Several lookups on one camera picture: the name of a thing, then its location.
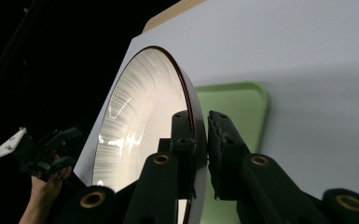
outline table surface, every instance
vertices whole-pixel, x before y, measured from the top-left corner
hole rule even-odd
[[[204,1],[136,36],[118,74],[153,45],[196,87],[261,83],[270,105],[260,151],[316,198],[359,193],[359,1]],[[87,165],[75,172],[86,177]]]

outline black background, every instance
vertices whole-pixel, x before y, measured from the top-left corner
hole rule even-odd
[[[35,140],[77,127],[83,134],[66,145],[77,158],[131,40],[176,2],[0,0],[0,145],[20,127]],[[16,33],[25,7],[32,17]],[[0,223],[19,222],[30,189],[14,157],[1,158]]]

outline green tray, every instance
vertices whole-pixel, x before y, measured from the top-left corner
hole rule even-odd
[[[255,81],[245,81],[196,87],[200,99],[205,128],[209,111],[214,110],[231,118],[243,141],[252,152],[259,145],[268,114],[269,97],[265,88]],[[208,172],[205,203],[201,224],[240,224],[236,202],[217,201]]]

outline green cutting board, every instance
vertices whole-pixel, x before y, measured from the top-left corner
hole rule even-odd
[[[243,141],[252,152],[258,152],[266,116],[269,97],[258,82],[245,81],[196,87],[205,129],[209,111],[214,110],[231,118]],[[240,224],[236,202],[217,201],[208,172],[205,203],[200,224]]]

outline person's arm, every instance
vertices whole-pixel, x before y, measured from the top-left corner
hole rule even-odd
[[[62,182],[72,173],[72,167],[61,169],[48,182],[32,176],[31,197],[22,214],[20,224],[43,224],[48,219],[50,208],[60,194]]]

